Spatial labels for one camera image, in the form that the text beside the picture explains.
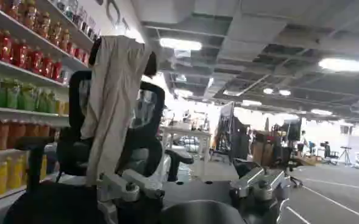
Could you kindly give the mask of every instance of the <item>white floor line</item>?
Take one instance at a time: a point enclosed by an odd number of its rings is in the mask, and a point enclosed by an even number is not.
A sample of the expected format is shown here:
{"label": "white floor line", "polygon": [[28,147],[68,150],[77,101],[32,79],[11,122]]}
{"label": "white floor line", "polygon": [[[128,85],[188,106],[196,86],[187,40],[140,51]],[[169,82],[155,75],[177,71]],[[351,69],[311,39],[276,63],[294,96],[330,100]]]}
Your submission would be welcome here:
{"label": "white floor line", "polygon": [[313,181],[313,182],[319,182],[319,183],[325,183],[325,184],[333,184],[333,185],[344,186],[344,187],[352,187],[352,188],[359,189],[359,186],[356,186],[356,185],[341,184],[341,183],[328,182],[328,181],[323,181],[323,180],[314,180],[314,179],[309,179],[309,178],[307,178],[305,180]]}
{"label": "white floor line", "polygon": [[311,224],[310,222],[308,222],[308,220],[304,219],[298,212],[296,212],[295,210],[293,210],[293,208],[291,208],[290,206],[286,207],[289,211],[291,211],[291,213],[293,213],[294,215],[296,215],[299,219],[301,219],[301,221],[303,221],[305,224]]}
{"label": "white floor line", "polygon": [[308,190],[308,191],[314,193],[314,194],[317,194],[318,196],[320,196],[320,197],[322,197],[322,198],[324,198],[324,199],[326,199],[326,200],[328,200],[328,201],[331,201],[332,203],[334,203],[334,204],[336,204],[336,205],[339,205],[340,207],[342,207],[342,208],[348,210],[349,212],[352,212],[352,213],[356,214],[357,216],[359,216],[359,212],[356,212],[356,211],[354,211],[353,209],[348,208],[348,207],[342,205],[341,203],[339,203],[339,202],[337,202],[337,201],[334,201],[334,200],[332,200],[331,198],[328,198],[328,197],[326,197],[326,196],[320,194],[319,192],[316,192],[316,191],[310,189],[309,187],[306,187],[306,186],[302,186],[302,187],[305,188],[306,190]]}

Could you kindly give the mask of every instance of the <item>product display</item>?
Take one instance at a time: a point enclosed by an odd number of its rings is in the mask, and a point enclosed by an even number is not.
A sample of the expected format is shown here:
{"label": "product display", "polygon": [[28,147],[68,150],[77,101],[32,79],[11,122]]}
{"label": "product display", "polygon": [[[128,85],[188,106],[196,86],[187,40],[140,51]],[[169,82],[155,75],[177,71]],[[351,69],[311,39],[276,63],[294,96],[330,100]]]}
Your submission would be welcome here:
{"label": "product display", "polygon": [[[45,5],[33,0],[0,0],[1,197],[27,182],[29,155],[13,150],[18,139],[59,135],[58,127],[67,125],[65,117],[56,116],[69,111],[68,103],[62,101],[67,93],[63,82],[68,81],[74,70],[84,68],[89,55],[85,48],[90,47],[83,38],[91,39],[95,34],[86,23],[86,36],[69,25],[70,20],[77,18],[83,23],[84,16],[76,15],[77,1],[54,2],[64,13],[60,19],[58,12],[46,9]],[[80,49],[78,57],[74,56],[76,48]],[[47,176],[47,166],[52,161],[53,156],[44,155],[40,179]]]}

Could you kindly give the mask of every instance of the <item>chair armrest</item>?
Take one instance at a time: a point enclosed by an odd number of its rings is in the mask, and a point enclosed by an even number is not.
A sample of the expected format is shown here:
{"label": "chair armrest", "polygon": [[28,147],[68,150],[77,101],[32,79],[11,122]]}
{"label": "chair armrest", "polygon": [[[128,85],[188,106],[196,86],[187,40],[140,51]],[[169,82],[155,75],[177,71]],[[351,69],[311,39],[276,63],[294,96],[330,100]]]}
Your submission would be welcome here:
{"label": "chair armrest", "polygon": [[30,151],[27,170],[27,192],[34,191],[40,184],[40,170],[45,146],[54,142],[54,137],[22,137],[16,142],[16,149]]}

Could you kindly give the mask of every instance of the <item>person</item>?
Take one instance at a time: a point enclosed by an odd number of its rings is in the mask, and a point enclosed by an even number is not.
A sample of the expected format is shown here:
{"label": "person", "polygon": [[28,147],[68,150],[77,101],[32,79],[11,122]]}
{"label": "person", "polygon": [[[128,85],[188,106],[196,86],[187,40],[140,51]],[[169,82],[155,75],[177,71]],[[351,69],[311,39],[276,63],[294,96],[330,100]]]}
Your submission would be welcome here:
{"label": "person", "polygon": [[302,151],[304,151],[304,146],[308,147],[308,141],[305,137],[305,131],[301,131],[300,141],[297,143],[297,156],[302,156]]}

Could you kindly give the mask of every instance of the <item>black machine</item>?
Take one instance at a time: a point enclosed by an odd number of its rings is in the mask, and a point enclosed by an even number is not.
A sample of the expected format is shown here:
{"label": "black machine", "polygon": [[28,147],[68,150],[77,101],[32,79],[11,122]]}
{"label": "black machine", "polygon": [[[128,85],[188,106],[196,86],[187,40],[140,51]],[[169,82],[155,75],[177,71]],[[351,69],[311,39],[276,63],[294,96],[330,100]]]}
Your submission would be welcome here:
{"label": "black machine", "polygon": [[234,116],[235,103],[229,103],[221,109],[215,137],[214,154],[228,155],[230,163],[234,158],[247,159],[249,149],[249,125],[244,125]]}

